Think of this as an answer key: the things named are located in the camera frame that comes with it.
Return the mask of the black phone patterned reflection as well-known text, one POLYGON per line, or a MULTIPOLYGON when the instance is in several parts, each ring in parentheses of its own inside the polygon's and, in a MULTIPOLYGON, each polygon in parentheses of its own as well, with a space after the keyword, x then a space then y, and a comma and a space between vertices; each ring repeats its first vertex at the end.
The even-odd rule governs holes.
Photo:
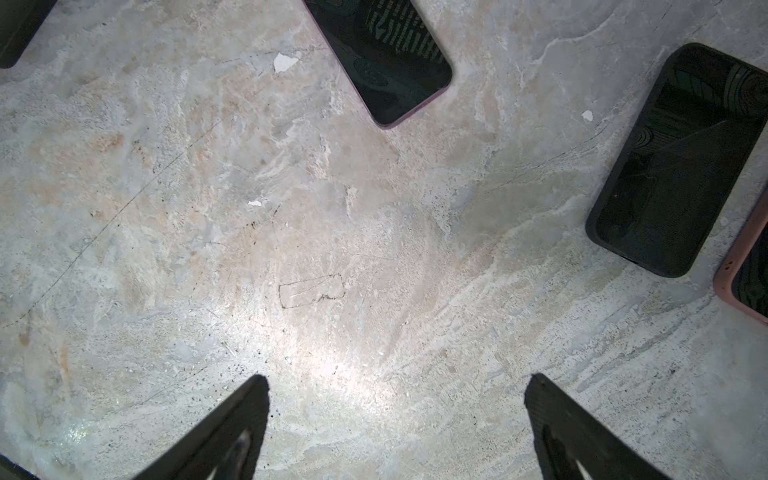
POLYGON ((450 85, 452 66, 412 1, 304 5, 379 127, 399 124, 450 85))

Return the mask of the black case edge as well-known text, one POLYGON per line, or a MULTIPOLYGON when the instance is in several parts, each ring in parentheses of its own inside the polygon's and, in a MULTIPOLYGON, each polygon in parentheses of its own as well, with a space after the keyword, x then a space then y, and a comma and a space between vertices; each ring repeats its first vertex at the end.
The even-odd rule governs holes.
POLYGON ((1 0, 1 68, 19 60, 56 0, 1 0))

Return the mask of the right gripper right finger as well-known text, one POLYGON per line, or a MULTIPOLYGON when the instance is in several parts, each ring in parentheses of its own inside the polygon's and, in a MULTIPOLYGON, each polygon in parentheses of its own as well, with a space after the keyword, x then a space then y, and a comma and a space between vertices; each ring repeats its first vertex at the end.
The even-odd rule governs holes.
POLYGON ((545 479, 665 479, 541 373, 525 390, 524 405, 545 479))

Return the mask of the pink phone case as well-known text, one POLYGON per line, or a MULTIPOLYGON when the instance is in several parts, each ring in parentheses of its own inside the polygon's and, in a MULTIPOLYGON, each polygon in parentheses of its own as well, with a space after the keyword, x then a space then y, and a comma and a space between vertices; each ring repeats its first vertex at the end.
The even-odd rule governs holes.
POLYGON ((721 300, 767 324, 767 189, 720 265, 713 285, 721 300))

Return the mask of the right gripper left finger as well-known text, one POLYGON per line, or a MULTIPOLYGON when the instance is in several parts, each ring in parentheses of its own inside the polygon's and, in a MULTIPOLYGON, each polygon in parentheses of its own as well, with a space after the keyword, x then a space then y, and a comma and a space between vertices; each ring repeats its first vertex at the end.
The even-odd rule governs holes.
POLYGON ((136 477, 251 480, 269 418, 268 380, 254 375, 136 477))

